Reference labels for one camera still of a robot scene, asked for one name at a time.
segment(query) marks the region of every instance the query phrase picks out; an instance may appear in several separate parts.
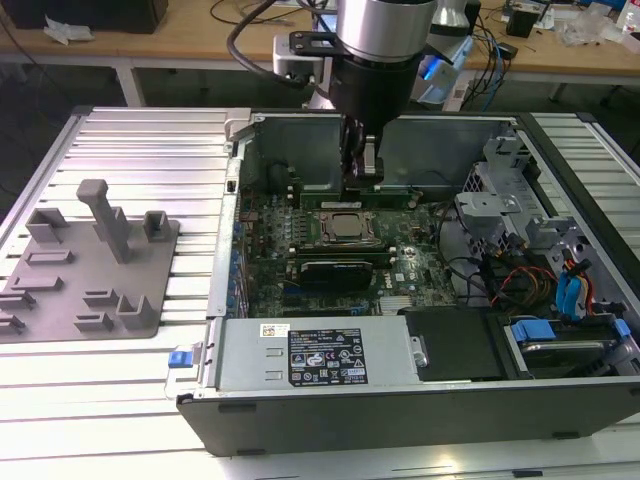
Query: black panel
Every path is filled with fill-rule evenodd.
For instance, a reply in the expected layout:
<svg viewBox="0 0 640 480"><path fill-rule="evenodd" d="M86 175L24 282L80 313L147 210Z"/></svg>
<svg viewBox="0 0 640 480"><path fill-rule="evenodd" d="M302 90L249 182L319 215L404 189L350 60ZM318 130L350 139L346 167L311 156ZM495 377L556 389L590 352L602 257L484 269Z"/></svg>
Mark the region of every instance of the black panel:
<svg viewBox="0 0 640 480"><path fill-rule="evenodd" d="M426 307L404 312L409 335L427 349L428 366L418 368L423 382L503 380L489 328L478 309Z"/></svg>
<svg viewBox="0 0 640 480"><path fill-rule="evenodd" d="M635 385L273 397L247 413L218 410L246 400L183 396L178 410L218 456L393 448L590 435L640 410Z"/></svg>

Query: white paper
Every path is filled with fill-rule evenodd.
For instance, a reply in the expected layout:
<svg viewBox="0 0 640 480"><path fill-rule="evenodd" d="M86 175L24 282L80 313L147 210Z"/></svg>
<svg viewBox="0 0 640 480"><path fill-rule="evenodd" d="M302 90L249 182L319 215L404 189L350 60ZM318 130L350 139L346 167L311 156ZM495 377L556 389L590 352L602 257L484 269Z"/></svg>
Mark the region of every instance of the white paper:
<svg viewBox="0 0 640 480"><path fill-rule="evenodd" d="M63 45L69 45L69 41L89 42L95 37L91 34L91 29L83 25L68 25L66 23L56 22L49 17L45 17L47 26L44 27L44 33Z"/></svg>

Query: warning label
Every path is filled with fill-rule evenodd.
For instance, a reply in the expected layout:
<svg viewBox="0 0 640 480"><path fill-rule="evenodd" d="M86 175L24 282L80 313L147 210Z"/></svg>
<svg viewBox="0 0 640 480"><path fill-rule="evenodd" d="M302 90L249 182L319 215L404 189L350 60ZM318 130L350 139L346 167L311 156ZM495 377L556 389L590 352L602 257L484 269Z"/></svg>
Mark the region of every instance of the warning label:
<svg viewBox="0 0 640 480"><path fill-rule="evenodd" d="M289 383L294 387L368 383L360 329L290 330Z"/></svg>

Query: black box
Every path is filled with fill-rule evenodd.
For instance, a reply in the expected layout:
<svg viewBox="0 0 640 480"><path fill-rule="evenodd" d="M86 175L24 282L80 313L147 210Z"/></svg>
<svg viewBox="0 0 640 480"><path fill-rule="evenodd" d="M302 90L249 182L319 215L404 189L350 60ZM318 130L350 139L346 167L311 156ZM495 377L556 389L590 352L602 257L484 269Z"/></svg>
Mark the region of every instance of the black box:
<svg viewBox="0 0 640 480"><path fill-rule="evenodd" d="M45 15L56 22L92 30L153 33L168 0L0 0L17 28L43 28Z"/></svg>
<svg viewBox="0 0 640 480"><path fill-rule="evenodd" d="M513 10L507 23L507 35L513 37L529 38L533 25L540 17L539 12L531 12L527 10Z"/></svg>

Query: blue latch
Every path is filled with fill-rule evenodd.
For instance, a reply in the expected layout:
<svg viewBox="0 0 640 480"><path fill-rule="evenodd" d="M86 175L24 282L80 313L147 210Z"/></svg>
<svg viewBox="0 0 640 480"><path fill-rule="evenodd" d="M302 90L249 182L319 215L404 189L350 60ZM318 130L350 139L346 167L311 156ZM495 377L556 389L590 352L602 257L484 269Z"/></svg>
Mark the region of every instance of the blue latch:
<svg viewBox="0 0 640 480"><path fill-rule="evenodd" d="M169 354L169 368L193 367L193 352L175 351Z"/></svg>
<svg viewBox="0 0 640 480"><path fill-rule="evenodd" d="M631 335L631 330L629 329L629 325L621 318L616 318L613 321L613 326L616 327L616 331L621 338L626 338Z"/></svg>
<svg viewBox="0 0 640 480"><path fill-rule="evenodd" d="M516 342L555 340L556 338L551 323L543 318L520 320L511 325L511 332Z"/></svg>
<svg viewBox="0 0 640 480"><path fill-rule="evenodd" d="M564 313L573 322L579 322L580 317L576 314L576 305L582 282L578 277L571 277L567 272L562 272L558 277L558 288L556 290L556 306L560 313Z"/></svg>

